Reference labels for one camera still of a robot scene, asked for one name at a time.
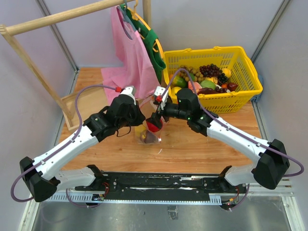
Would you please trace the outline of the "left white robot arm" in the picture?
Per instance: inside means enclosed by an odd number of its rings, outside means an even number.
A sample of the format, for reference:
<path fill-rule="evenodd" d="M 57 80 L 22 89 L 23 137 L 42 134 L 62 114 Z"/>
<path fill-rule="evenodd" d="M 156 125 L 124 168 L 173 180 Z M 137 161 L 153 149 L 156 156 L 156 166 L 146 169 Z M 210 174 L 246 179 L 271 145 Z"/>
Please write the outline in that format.
<path fill-rule="evenodd" d="M 58 175 L 60 169 L 84 150 L 100 143 L 105 138 L 117 135 L 122 127 L 141 125 L 145 116 L 140 111 L 131 86 L 116 96 L 111 105 L 86 119 L 75 133 L 48 152 L 20 162 L 21 175 L 36 202 L 49 199 L 64 180 Z"/>

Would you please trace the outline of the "red apple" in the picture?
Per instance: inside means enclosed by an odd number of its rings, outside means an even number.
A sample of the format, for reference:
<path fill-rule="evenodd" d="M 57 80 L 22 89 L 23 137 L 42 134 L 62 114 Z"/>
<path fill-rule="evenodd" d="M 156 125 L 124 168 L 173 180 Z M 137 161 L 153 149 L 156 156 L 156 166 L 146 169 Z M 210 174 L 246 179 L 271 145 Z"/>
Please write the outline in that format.
<path fill-rule="evenodd" d="M 156 132 L 160 131 L 161 128 L 162 128 L 162 123 L 160 123 L 158 126 L 157 126 L 157 125 L 154 125 L 154 124 L 151 123 L 151 122 L 146 122 L 146 124 L 147 124 L 148 129 L 149 129 L 151 132 L 153 132 L 153 133 L 156 133 Z"/>

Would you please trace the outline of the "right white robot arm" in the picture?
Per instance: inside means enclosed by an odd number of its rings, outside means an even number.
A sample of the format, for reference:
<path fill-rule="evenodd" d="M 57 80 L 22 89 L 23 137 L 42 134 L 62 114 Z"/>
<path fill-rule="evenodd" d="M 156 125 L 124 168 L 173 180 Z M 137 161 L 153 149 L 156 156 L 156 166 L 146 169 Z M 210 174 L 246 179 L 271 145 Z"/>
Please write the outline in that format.
<path fill-rule="evenodd" d="M 290 163 L 280 140 L 267 141 L 252 136 L 227 123 L 217 114 L 203 110 L 197 95 L 190 89 L 178 91 L 177 103 L 173 103 L 168 98 L 167 90 L 160 86 L 155 89 L 153 98 L 158 108 L 146 120 L 149 128 L 161 129 L 161 119 L 182 119 L 194 132 L 219 140 L 252 161 L 250 165 L 224 168 L 218 180 L 221 191 L 228 193 L 242 183 L 258 183 L 274 190 L 288 170 Z"/>

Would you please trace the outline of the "clear zip top bag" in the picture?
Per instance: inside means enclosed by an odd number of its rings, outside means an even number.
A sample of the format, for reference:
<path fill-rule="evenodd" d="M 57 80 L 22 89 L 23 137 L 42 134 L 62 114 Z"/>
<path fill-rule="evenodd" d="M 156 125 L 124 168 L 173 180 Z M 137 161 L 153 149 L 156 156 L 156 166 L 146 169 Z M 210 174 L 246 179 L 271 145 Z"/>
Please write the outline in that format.
<path fill-rule="evenodd" d="M 139 106 L 141 112 L 146 118 L 149 118 L 152 113 L 157 109 L 157 105 L 154 104 L 154 101 L 151 96 L 143 100 L 139 100 Z M 162 124 L 161 128 L 157 128 L 155 125 L 147 122 L 146 120 L 139 126 L 134 128 L 135 140 L 138 144 L 159 144 L 162 141 L 162 131 L 167 126 L 168 122 L 165 122 L 163 118 L 160 119 Z"/>

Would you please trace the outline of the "dark red mangosteen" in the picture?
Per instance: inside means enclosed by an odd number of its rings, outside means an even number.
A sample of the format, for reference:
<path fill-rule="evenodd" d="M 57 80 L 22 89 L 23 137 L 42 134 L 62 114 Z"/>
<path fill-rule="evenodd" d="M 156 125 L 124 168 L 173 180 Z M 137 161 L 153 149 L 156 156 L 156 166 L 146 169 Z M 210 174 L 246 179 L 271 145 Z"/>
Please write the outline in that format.
<path fill-rule="evenodd" d="M 141 134 L 141 141 L 145 144 L 153 144 L 158 142 L 158 138 L 153 133 L 146 130 Z"/>

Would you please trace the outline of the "yellow lemon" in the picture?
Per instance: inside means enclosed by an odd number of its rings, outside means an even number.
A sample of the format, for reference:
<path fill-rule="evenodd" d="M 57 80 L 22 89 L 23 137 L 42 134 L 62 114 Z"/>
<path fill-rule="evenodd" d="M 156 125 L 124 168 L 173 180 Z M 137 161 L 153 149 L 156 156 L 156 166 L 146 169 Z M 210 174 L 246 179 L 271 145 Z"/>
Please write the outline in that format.
<path fill-rule="evenodd" d="M 173 87 L 173 88 L 171 89 L 171 94 L 174 95 L 174 96 L 176 96 L 177 93 L 178 93 L 181 89 L 182 89 L 181 87 Z"/>
<path fill-rule="evenodd" d="M 146 127 L 143 125 L 135 127 L 135 135 L 137 138 L 144 139 L 146 137 Z"/>

